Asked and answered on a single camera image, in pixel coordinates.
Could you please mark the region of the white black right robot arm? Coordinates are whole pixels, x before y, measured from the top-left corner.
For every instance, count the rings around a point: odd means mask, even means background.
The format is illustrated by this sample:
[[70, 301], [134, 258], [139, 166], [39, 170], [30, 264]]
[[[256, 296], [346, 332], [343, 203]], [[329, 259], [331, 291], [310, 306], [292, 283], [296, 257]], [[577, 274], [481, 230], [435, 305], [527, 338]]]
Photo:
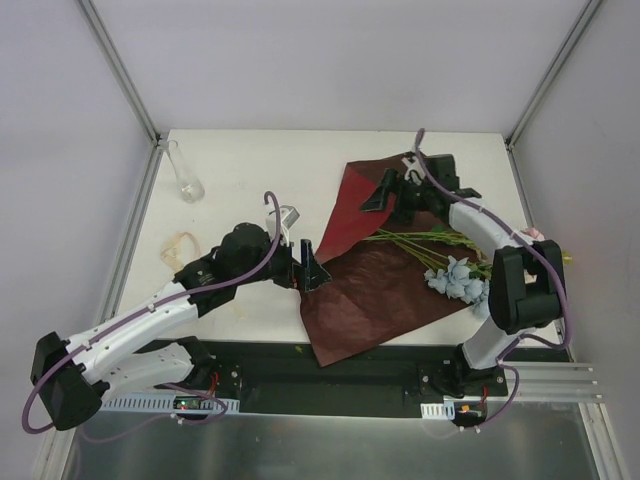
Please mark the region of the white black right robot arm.
[[469, 238], [492, 263], [490, 279], [480, 286], [486, 320], [431, 378], [434, 390], [462, 398], [493, 379], [521, 340], [564, 316], [562, 251], [551, 240], [517, 232], [487, 209], [476, 190], [461, 187], [453, 156], [416, 151], [402, 161], [406, 172], [386, 169], [361, 211], [390, 209], [404, 223], [417, 212], [429, 212]]

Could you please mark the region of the blue hydrangea flower stem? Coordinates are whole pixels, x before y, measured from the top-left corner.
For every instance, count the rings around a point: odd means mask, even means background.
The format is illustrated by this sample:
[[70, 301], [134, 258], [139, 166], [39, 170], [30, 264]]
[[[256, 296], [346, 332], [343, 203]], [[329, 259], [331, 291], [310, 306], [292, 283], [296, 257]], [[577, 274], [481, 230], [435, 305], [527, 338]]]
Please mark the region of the blue hydrangea flower stem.
[[[492, 267], [488, 258], [463, 234], [452, 230], [394, 233], [379, 229], [369, 240], [389, 241], [414, 256], [426, 267], [423, 277], [428, 288], [449, 299], [462, 301], [478, 319], [488, 318]], [[445, 255], [429, 247], [428, 243], [464, 247], [472, 251], [476, 259]]]

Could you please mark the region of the cream ribbon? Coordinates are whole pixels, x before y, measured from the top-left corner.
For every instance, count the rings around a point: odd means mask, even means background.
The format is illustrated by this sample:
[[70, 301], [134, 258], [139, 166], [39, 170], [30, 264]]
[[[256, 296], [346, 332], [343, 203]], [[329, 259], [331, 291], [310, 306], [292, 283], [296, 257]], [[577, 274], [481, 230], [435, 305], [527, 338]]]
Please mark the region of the cream ribbon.
[[166, 240], [160, 248], [160, 260], [173, 273], [182, 270], [188, 263], [202, 255], [196, 237], [186, 231], [177, 232]]

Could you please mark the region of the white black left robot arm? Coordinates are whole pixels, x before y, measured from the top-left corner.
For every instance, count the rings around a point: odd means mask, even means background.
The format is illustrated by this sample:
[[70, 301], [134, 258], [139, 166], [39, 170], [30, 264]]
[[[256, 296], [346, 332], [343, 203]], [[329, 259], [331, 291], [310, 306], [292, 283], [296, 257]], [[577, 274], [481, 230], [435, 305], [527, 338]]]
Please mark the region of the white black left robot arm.
[[307, 293], [330, 280], [310, 241], [302, 240], [301, 257], [296, 259], [280, 231], [269, 233], [255, 224], [241, 223], [220, 245], [188, 263], [130, 312], [67, 339], [55, 332], [40, 338], [22, 427], [38, 433], [29, 423], [36, 400], [47, 411], [50, 427], [65, 431], [85, 423], [104, 403], [147, 387], [211, 386], [215, 362], [196, 337], [183, 337], [149, 352], [143, 347], [232, 301], [243, 285], [271, 281]]

